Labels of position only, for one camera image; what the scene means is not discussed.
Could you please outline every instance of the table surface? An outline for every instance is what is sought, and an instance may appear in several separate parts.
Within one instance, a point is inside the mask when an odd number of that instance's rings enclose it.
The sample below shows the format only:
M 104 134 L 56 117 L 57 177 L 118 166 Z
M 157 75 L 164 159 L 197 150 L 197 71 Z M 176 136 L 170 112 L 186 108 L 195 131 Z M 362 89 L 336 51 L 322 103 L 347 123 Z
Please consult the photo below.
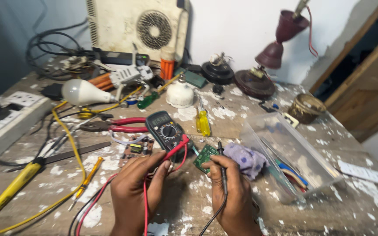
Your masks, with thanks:
M 3 96 L 16 91 L 40 94 L 41 88 L 52 83 L 51 80 L 37 80 L 37 75 L 31 72 Z M 277 84 L 276 88 L 275 94 L 266 105 L 270 107 L 276 103 L 282 111 L 288 110 L 297 94 L 305 92 L 300 85 L 281 83 Z M 197 133 L 194 107 L 173 108 L 165 102 L 165 95 L 145 110 L 139 110 L 133 105 L 129 108 L 116 108 L 109 113 L 113 114 L 115 119 L 119 119 L 146 117 L 155 111 L 166 110 L 187 134 L 194 136 L 193 140 L 199 151 L 206 143 L 216 146 L 218 141 L 224 145 L 228 142 L 240 142 L 239 133 L 244 118 L 266 113 L 258 106 L 257 99 L 241 93 L 234 84 L 224 86 L 223 100 L 214 96 L 212 84 L 196 90 L 203 97 L 204 106 L 209 111 L 212 137 L 205 138 Z M 80 120 L 72 117 L 65 119 L 65 122 L 73 124 L 79 123 Z M 62 128 L 56 125 L 53 127 L 58 128 L 59 135 Z M 21 137 L 0 158 L 8 161 L 30 160 L 46 136 L 45 129 L 29 135 L 36 128 L 37 126 Z M 378 162 L 329 113 L 320 116 L 310 125 L 300 124 L 297 131 L 336 168 L 337 160 L 341 159 L 378 171 Z M 119 139 L 129 138 L 128 134 L 117 135 Z M 76 132 L 75 139 L 80 147 L 111 141 L 107 132 L 91 133 L 80 130 Z M 155 148 L 155 151 L 160 150 L 159 145 L 155 145 Z M 70 150 L 71 146 L 67 142 L 60 152 Z M 113 143 L 110 147 L 82 155 L 87 171 L 92 168 L 98 156 L 105 158 L 105 161 L 73 210 L 67 211 L 71 204 L 69 200 L 20 234 L 66 235 L 72 217 L 78 209 L 110 175 L 120 170 L 118 162 L 123 150 L 124 145 Z M 192 164 L 193 159 L 194 156 L 188 156 L 187 163 L 179 171 L 171 174 L 165 182 L 163 200 L 151 221 L 160 224 L 156 235 L 162 230 L 168 232 L 168 235 L 198 235 L 212 216 L 211 183 L 205 174 Z M 0 166 L 0 194 L 18 175 L 18 172 L 3 173 L 7 169 L 8 167 Z M 74 158 L 47 165 L 46 169 L 35 176 L 0 212 L 0 229 L 18 223 L 51 205 L 75 188 L 80 180 L 81 173 L 78 172 L 78 164 Z M 378 235 L 378 185 L 347 176 L 345 183 L 343 186 L 337 185 L 332 190 L 307 198 L 305 202 L 295 202 L 291 205 L 283 205 L 275 198 L 274 187 L 263 176 L 259 175 L 251 185 L 254 197 L 261 206 L 261 218 L 270 235 Z M 81 232 L 83 235 L 107 235 L 113 222 L 110 187 L 107 187 L 107 191 L 87 216 Z M 214 221 L 205 235 L 225 235 L 225 232 L 217 221 Z

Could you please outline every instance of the digital multimeter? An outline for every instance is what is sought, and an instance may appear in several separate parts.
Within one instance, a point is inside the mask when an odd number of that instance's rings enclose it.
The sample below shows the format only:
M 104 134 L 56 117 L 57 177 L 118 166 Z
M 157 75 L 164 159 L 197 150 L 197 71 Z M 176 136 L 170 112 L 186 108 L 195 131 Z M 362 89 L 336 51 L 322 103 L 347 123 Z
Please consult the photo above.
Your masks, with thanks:
M 175 123 L 165 110 L 149 115 L 145 120 L 145 126 L 161 148 L 167 152 L 170 152 L 180 143 L 184 134 L 182 127 Z M 192 146 L 193 142 L 190 140 L 188 149 L 191 149 Z M 184 149 L 182 148 L 178 151 L 177 156 L 180 157 L 183 153 Z

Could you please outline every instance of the power strip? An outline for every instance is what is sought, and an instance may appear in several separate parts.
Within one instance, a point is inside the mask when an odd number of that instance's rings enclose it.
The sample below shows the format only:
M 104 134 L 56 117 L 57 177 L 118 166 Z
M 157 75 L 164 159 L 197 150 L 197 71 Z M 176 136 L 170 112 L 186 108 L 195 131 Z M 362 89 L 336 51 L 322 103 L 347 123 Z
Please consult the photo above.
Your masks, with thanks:
M 0 121 L 0 155 L 53 107 L 49 98 L 27 92 L 15 92 L 0 99 L 3 107 L 10 104 L 18 105 L 21 109 L 10 110 L 10 115 Z

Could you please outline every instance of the red lamp shade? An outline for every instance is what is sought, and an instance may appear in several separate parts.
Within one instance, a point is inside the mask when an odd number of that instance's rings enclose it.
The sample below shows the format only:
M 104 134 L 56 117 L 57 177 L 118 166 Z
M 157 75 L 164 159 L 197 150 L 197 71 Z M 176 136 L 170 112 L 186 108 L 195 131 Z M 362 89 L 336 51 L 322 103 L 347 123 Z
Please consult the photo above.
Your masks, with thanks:
M 266 48 L 255 57 L 257 63 L 270 69 L 281 68 L 282 53 L 284 51 L 282 42 L 292 39 L 310 25 L 310 22 L 302 16 L 293 19 L 293 14 L 294 12 L 289 10 L 281 11 L 279 24 L 276 28 L 276 41 L 266 46 Z

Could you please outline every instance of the purple cloth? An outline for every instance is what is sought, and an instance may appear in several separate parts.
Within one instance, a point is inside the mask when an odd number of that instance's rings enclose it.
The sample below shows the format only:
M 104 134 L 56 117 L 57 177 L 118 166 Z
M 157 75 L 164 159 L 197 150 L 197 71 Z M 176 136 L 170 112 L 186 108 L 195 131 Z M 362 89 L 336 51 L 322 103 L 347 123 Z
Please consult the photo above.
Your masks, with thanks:
M 236 161 L 240 165 L 240 172 L 250 180 L 255 179 L 263 166 L 269 166 L 262 153 L 235 143 L 229 143 L 224 147 L 224 155 Z

